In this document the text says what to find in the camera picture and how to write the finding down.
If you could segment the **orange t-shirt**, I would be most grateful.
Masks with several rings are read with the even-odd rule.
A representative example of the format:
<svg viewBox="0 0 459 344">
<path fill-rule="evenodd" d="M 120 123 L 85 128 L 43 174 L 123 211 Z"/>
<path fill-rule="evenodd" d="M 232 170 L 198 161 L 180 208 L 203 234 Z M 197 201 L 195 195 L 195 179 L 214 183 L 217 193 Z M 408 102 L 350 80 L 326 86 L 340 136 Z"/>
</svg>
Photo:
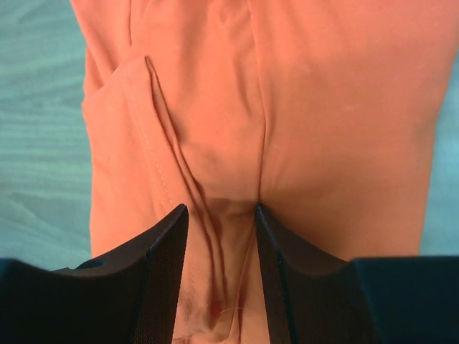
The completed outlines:
<svg viewBox="0 0 459 344">
<path fill-rule="evenodd" d="M 419 252 L 456 1 L 74 1 L 100 255 L 178 204 L 173 341 L 267 343 L 254 210 L 341 258 Z"/>
</svg>

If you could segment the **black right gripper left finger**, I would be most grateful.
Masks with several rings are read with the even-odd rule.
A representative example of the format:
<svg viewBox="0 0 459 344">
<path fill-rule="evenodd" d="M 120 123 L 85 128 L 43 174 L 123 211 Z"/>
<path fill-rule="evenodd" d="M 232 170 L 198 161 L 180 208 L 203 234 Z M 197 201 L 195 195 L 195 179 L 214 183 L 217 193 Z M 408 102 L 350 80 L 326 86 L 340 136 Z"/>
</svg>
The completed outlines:
<svg viewBox="0 0 459 344">
<path fill-rule="evenodd" d="M 3 343 L 170 343 L 189 215 L 159 223 L 80 266 L 1 260 Z"/>
</svg>

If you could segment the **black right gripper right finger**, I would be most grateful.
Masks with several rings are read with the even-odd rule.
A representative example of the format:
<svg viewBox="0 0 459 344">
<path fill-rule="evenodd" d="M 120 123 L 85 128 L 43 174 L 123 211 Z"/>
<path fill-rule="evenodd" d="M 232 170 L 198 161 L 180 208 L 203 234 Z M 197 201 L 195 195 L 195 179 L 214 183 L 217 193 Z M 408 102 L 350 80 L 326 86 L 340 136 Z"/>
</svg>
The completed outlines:
<svg viewBox="0 0 459 344">
<path fill-rule="evenodd" d="M 456 343 L 458 258 L 345 262 L 255 211 L 271 343 Z"/>
</svg>

